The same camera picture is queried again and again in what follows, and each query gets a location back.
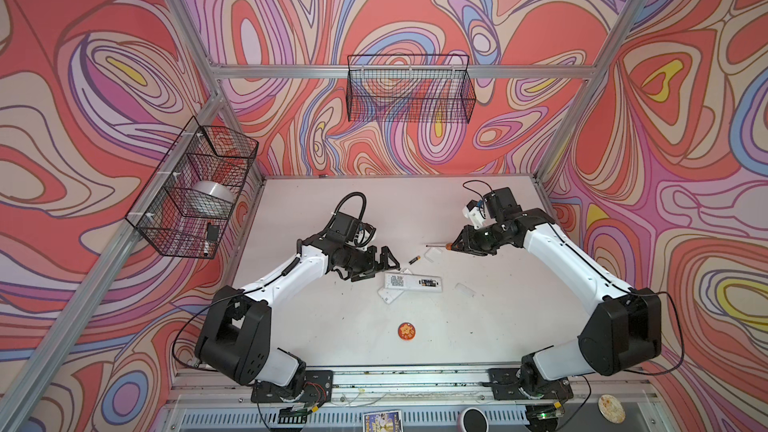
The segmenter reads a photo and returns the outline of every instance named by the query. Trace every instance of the robotic arm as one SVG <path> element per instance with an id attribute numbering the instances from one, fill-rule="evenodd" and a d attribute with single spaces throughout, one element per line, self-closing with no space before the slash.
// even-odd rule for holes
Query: robotic arm
<path id="1" fill-rule="evenodd" d="M 495 219 L 483 226 L 483 204 Z M 520 391 L 541 397 L 562 378 L 598 372 L 612 375 L 661 353 L 661 303 L 648 288 L 636 291 L 613 276 L 575 245 L 540 208 L 522 210 L 509 188 L 470 202 L 464 215 L 472 220 L 447 248 L 474 255 L 496 254 L 511 244 L 524 248 L 573 291 L 590 319 L 571 341 L 522 358 Z"/>
<path id="2" fill-rule="evenodd" d="M 355 196 L 362 200 L 359 216 L 339 212 Z M 357 282 L 400 268 L 386 246 L 376 260 L 377 249 L 369 245 L 376 229 L 362 221 L 365 210 L 366 197 L 352 192 L 339 202 L 323 230 L 296 242 L 296 254 L 283 264 L 240 290 L 220 289 L 197 339 L 195 356 L 238 384 L 256 379 L 274 384 L 284 398 L 298 397 L 306 382 L 306 364 L 271 345 L 272 308 L 331 271 L 342 280 Z"/>

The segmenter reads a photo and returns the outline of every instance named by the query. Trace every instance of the black mounting plate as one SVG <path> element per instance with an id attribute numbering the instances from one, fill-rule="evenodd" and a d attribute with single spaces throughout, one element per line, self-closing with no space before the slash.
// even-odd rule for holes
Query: black mounting plate
<path id="1" fill-rule="evenodd" d="M 333 388 L 333 370 L 307 370 L 305 380 L 304 390 L 301 396 L 298 397 L 297 402 L 309 405 L 315 402 L 330 402 L 331 389 Z M 325 396 L 323 397 L 315 386 L 307 382 L 319 385 L 325 391 Z M 289 402 L 280 399 L 278 389 L 282 388 L 269 382 L 261 382 L 254 386 L 254 390 L 250 394 L 250 401 L 254 404 L 289 404 Z"/>
<path id="2" fill-rule="evenodd" d="M 519 370 L 519 368 L 488 369 L 488 378 L 491 389 L 493 390 L 494 400 L 530 399 L 530 397 L 521 392 L 520 387 L 517 386 Z M 553 382 L 552 388 L 540 398 L 560 401 L 574 398 L 571 382 L 566 378 Z"/>

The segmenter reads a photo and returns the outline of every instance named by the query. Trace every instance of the round red sticker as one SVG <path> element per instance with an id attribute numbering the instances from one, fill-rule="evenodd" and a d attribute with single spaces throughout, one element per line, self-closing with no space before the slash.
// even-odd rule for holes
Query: round red sticker
<path id="1" fill-rule="evenodd" d="M 416 327 L 409 322 L 403 322 L 400 327 L 397 328 L 397 334 L 404 341 L 409 341 L 416 336 Z"/>

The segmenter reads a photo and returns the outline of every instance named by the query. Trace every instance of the black wire mesh basket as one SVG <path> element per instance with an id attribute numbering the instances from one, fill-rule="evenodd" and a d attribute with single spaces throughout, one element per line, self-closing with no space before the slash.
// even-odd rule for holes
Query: black wire mesh basket
<path id="1" fill-rule="evenodd" d="M 126 220 L 161 255 L 214 258 L 258 148 L 256 140 L 241 132 L 197 124 L 159 193 Z"/>
<path id="2" fill-rule="evenodd" d="M 347 119 L 469 123 L 476 99 L 468 64 L 456 53 L 347 56 Z"/>

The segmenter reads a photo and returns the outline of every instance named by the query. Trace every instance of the table surface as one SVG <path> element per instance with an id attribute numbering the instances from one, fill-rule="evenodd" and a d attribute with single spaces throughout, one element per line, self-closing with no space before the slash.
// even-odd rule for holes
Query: table surface
<path id="1" fill-rule="evenodd" d="M 587 315 L 571 291 L 524 249 L 505 245 L 496 256 L 445 249 L 434 263 L 427 244 L 453 242 L 468 220 L 462 208 L 477 196 L 462 188 L 473 177 L 282 178 L 266 181 L 254 225 L 234 280 L 239 287 L 270 272 L 296 251 L 296 240 L 322 230 L 349 192 L 368 198 L 364 222 L 377 228 L 372 245 L 389 245 L 412 273 L 443 278 L 443 293 L 405 292 L 386 304 L 377 291 L 383 274 L 344 282 L 334 272 L 273 310 L 272 345 L 310 366 L 474 364 L 518 361 L 535 350 L 569 341 Z M 526 208 L 541 207 L 526 176 L 482 177 L 509 187 Z M 470 187 L 481 193 L 485 185 Z M 343 212 L 357 216 L 359 198 Z M 413 265 L 408 261 L 422 259 Z M 456 290 L 461 283 L 474 297 Z M 399 338 L 400 323 L 416 327 Z"/>

